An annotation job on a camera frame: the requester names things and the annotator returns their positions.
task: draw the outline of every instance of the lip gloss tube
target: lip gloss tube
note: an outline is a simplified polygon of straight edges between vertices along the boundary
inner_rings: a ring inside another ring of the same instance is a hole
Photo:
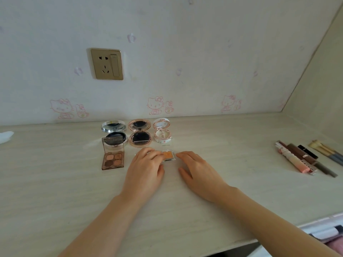
[[[280,143],[275,143],[275,146],[279,149],[281,154],[286,157],[301,173],[307,173],[310,168],[306,166],[297,156],[283,147]]]

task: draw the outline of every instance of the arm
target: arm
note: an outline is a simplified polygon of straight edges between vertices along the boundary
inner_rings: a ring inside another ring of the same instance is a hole
[[[188,187],[202,198],[231,212],[273,257],[339,257],[335,251],[301,229],[227,185],[219,174],[192,151],[178,153],[189,168],[179,168]]]
[[[163,160],[161,151],[140,150],[128,168],[121,193],[59,257],[115,256],[131,222],[160,186]]]

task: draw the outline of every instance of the white compact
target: white compact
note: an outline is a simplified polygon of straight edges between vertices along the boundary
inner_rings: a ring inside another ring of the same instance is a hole
[[[167,129],[170,126],[170,121],[167,118],[156,119],[152,126],[156,130],[154,134],[155,141],[159,143],[167,143],[171,141],[172,135]]]

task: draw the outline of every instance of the table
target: table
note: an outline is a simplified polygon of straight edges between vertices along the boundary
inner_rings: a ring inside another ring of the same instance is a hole
[[[176,152],[195,151],[227,183],[291,223],[343,212],[343,167],[320,155],[339,176],[302,174],[274,142],[307,145],[319,139],[343,147],[292,118],[237,114],[170,122]],[[136,149],[125,146],[124,168],[102,171],[101,122],[0,127],[8,130],[14,131],[11,141],[0,145],[2,256],[56,256],[120,192]],[[165,163],[161,188],[138,214],[117,256],[199,257],[255,241],[229,213],[188,190],[177,171],[181,165]]]

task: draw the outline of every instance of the person's left hand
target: person's left hand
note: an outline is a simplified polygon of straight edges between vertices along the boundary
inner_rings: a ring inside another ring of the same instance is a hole
[[[163,160],[165,156],[161,151],[150,147],[141,149],[132,159],[120,195],[143,206],[161,185]]]

